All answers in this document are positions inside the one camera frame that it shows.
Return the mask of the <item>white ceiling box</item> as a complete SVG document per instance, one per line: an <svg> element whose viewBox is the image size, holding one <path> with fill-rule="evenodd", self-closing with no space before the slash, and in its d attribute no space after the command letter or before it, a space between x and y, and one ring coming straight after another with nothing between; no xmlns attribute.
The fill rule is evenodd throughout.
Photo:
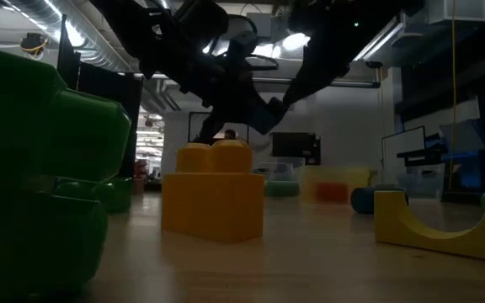
<svg viewBox="0 0 485 303"><path fill-rule="evenodd" d="M424 0L430 24L452 21L485 22L485 0Z"/></svg>

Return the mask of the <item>black monitor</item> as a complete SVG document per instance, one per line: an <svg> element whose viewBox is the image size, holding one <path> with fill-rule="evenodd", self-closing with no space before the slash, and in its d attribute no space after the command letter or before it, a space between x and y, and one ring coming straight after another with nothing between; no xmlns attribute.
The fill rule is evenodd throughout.
<svg viewBox="0 0 485 303"><path fill-rule="evenodd" d="M272 157L298 157L306 165L321 164L321 139L315 133L273 132L271 141Z"/></svg>

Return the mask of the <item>blue rounded bar block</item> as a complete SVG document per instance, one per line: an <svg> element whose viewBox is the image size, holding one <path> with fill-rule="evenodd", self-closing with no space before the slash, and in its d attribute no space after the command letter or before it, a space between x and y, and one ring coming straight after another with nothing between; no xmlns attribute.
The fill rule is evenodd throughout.
<svg viewBox="0 0 485 303"><path fill-rule="evenodd" d="M350 204L357 214L374 214L374 193L376 191L400 191L405 194L405 200L409 205L409 198L405 189L394 184L380 184L375 187L356 188L350 196Z"/></svg>

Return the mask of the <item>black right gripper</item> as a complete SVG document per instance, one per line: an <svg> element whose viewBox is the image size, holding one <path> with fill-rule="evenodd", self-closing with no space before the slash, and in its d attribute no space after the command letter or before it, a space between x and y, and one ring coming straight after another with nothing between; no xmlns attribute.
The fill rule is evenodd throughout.
<svg viewBox="0 0 485 303"><path fill-rule="evenodd" d="M350 59L342 43L348 31L333 26L316 29L303 51L301 68L286 93L274 95L269 100L269 111L285 114L289 108L328 86L336 77L348 70Z"/></svg>

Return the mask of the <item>small clear plastic bin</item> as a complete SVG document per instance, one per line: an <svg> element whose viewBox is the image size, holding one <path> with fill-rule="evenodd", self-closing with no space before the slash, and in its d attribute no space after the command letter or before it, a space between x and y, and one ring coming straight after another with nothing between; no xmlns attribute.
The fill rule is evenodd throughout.
<svg viewBox="0 0 485 303"><path fill-rule="evenodd" d="M253 168L253 173L264 177L264 185L267 181L296 181L300 185L300 169L292 163L286 162L261 162Z"/></svg>
<svg viewBox="0 0 485 303"><path fill-rule="evenodd" d="M398 185L409 198L441 199L445 182L445 164L405 167L397 175Z"/></svg>

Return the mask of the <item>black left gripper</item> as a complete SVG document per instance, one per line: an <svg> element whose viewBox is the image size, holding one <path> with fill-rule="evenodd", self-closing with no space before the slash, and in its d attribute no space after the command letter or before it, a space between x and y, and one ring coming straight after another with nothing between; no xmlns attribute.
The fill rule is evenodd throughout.
<svg viewBox="0 0 485 303"><path fill-rule="evenodd" d="M227 13L213 0L186 0L175 12L157 8L157 70L181 92L214 108L194 143L213 144L226 121L276 121L253 82L253 72L268 67L248 61L259 57L258 44L258 28L251 19Z"/></svg>

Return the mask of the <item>yellow stud block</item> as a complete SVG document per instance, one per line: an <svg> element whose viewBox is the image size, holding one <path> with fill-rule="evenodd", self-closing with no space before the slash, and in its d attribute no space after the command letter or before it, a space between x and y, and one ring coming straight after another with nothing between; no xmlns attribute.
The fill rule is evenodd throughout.
<svg viewBox="0 0 485 303"><path fill-rule="evenodd" d="M263 235L264 177L240 140L189 143L163 177L161 230L224 243Z"/></svg>

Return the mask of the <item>yellow arch block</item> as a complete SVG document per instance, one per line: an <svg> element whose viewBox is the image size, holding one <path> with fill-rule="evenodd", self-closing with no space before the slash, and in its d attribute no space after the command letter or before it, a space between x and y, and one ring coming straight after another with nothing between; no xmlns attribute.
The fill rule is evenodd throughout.
<svg viewBox="0 0 485 303"><path fill-rule="evenodd" d="M374 194L374 229L377 242L485 260L485 212L471 229L440 231L413 215L404 193L378 191Z"/></svg>

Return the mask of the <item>black desk stand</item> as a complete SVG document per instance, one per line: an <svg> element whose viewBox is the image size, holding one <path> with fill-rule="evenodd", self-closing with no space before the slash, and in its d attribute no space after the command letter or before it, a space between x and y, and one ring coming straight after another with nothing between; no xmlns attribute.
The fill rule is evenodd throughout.
<svg viewBox="0 0 485 303"><path fill-rule="evenodd" d="M406 151L397 154L406 167L419 167L435 165L443 162L443 156L448 152L444 145L432 146L415 151Z"/></svg>

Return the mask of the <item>green cylinder block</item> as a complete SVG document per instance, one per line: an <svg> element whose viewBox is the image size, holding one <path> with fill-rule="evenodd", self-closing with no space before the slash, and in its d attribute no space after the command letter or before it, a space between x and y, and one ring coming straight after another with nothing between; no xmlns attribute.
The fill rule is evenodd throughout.
<svg viewBox="0 0 485 303"><path fill-rule="evenodd" d="M264 195L270 198L296 197L300 193L300 185L296 181L267 181L264 185Z"/></svg>

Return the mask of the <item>yellow translucent plastic bin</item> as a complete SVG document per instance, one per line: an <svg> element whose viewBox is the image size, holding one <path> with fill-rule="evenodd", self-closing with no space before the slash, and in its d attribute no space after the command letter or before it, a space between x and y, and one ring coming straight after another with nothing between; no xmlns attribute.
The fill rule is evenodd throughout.
<svg viewBox="0 0 485 303"><path fill-rule="evenodd" d="M301 170L300 199L308 203L346 205L354 189L370 186L371 170L367 167L305 166ZM322 182L346 183L349 200L346 203L320 202L316 200L316 184Z"/></svg>

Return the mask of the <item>silver ventilation duct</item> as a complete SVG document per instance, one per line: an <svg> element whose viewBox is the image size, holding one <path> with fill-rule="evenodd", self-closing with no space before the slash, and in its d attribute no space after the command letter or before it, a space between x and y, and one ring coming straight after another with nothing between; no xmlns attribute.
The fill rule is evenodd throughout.
<svg viewBox="0 0 485 303"><path fill-rule="evenodd" d="M114 45L111 28L89 0L3 1L57 43L65 30L81 61L113 72L135 71L136 61Z"/></svg>

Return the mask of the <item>white ceiling pipe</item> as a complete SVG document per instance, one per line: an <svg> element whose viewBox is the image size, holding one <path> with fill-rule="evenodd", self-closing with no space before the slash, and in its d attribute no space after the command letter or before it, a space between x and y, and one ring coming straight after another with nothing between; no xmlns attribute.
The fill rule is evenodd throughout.
<svg viewBox="0 0 485 303"><path fill-rule="evenodd" d="M157 80L169 80L169 77L162 73L155 73L152 76ZM267 83L267 84L281 84L290 85L292 80L289 78L278 77L253 77L255 83ZM360 81L332 81L328 84L329 87L342 87L342 88L379 88L381 84L379 82L360 82Z"/></svg>

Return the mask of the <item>black partition panel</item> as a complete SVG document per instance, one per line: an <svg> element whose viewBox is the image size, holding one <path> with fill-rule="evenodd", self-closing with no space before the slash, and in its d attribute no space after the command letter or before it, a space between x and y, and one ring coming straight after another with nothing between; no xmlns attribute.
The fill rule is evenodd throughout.
<svg viewBox="0 0 485 303"><path fill-rule="evenodd" d="M57 99L55 159L59 176L93 182L130 178L136 152L140 83L81 61L61 16L56 70L67 85Z"/></svg>

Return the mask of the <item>white board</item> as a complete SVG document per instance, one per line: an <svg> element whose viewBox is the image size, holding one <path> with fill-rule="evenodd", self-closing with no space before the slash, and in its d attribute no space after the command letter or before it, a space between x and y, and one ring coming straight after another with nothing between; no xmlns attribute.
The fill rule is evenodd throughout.
<svg viewBox="0 0 485 303"><path fill-rule="evenodd" d="M425 127L419 126L394 135L381 138L381 162L383 170L394 172L404 167L400 153L413 152L425 148Z"/></svg>

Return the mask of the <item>red stud block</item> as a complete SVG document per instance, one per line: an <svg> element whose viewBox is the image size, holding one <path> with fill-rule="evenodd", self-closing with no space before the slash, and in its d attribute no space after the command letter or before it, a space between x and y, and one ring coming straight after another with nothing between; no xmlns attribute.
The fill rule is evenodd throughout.
<svg viewBox="0 0 485 303"><path fill-rule="evenodd" d="M317 183L316 200L320 202L346 203L349 200L349 186L346 183Z"/></svg>

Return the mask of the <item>black ceiling-hung device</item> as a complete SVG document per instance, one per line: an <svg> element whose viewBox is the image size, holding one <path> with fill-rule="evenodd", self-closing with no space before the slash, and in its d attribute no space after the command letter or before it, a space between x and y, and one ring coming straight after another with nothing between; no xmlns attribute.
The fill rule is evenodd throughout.
<svg viewBox="0 0 485 303"><path fill-rule="evenodd" d="M20 49L26 54L38 57L44 52L44 49L49 44L49 40L38 33L27 33L20 41Z"/></svg>

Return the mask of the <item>green two-stud block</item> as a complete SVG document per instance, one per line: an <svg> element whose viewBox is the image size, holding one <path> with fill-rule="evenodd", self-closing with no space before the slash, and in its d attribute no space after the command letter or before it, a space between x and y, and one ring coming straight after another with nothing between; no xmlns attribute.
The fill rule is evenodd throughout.
<svg viewBox="0 0 485 303"><path fill-rule="evenodd" d="M132 190L132 178L113 177L102 183L59 178L53 194L98 200L108 214L119 214L130 210Z"/></svg>
<svg viewBox="0 0 485 303"><path fill-rule="evenodd" d="M53 66L0 51L0 300L75 290L99 267L102 205L53 194L66 87Z"/></svg>

